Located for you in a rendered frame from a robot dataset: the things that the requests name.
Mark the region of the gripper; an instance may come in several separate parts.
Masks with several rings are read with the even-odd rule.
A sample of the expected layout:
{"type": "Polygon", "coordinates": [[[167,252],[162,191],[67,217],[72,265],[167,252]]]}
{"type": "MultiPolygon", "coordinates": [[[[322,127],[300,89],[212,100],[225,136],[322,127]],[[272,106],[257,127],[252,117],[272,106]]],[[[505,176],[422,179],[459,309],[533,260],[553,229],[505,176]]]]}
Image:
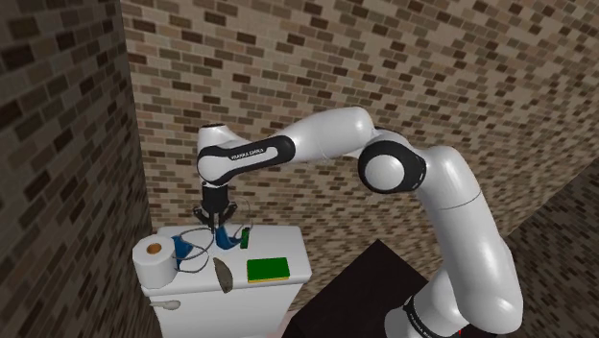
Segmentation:
{"type": "Polygon", "coordinates": [[[237,203],[229,202],[227,185],[213,186],[208,183],[203,184],[202,195],[202,207],[194,206],[193,215],[202,225],[208,227],[211,233],[214,233],[214,214],[218,214],[217,229],[222,229],[237,210],[237,203]]]}

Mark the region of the grey-brown oval stone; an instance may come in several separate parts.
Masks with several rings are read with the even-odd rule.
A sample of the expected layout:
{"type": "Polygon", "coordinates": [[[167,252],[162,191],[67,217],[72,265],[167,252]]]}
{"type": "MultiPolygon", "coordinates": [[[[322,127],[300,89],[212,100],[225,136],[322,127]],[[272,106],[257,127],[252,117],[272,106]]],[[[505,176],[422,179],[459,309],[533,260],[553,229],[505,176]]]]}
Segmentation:
{"type": "Polygon", "coordinates": [[[219,285],[222,291],[227,294],[233,289],[232,272],[223,260],[218,257],[213,257],[212,260],[219,285]]]}

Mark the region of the green sponge with yellow base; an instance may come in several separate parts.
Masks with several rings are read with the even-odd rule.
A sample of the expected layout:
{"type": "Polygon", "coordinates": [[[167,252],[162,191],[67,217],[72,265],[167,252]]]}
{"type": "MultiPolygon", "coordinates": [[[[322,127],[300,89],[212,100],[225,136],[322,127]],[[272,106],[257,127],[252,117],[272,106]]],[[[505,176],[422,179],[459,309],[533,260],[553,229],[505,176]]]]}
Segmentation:
{"type": "Polygon", "coordinates": [[[257,258],[247,261],[248,283],[286,280],[290,276],[286,257],[257,258]]]}

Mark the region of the white toilet paper roll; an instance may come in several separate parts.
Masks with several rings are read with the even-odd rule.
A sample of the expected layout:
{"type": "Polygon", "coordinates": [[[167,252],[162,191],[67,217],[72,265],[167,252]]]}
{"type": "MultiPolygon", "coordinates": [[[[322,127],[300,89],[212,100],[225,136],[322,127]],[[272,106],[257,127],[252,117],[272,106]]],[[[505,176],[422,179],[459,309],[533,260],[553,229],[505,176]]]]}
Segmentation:
{"type": "Polygon", "coordinates": [[[178,273],[174,240],[153,234],[142,238],[132,248],[132,261],[139,283],[158,289],[172,282],[178,273]]]}

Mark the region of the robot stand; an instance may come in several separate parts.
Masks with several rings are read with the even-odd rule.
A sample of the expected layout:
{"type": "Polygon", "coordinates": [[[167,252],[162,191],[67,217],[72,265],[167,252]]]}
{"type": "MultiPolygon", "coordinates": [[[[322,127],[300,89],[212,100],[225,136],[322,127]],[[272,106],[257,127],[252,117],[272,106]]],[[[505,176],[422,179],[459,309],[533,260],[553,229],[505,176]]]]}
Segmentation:
{"type": "Polygon", "coordinates": [[[387,313],[426,282],[375,240],[292,317],[281,338],[387,338],[387,313]]]}

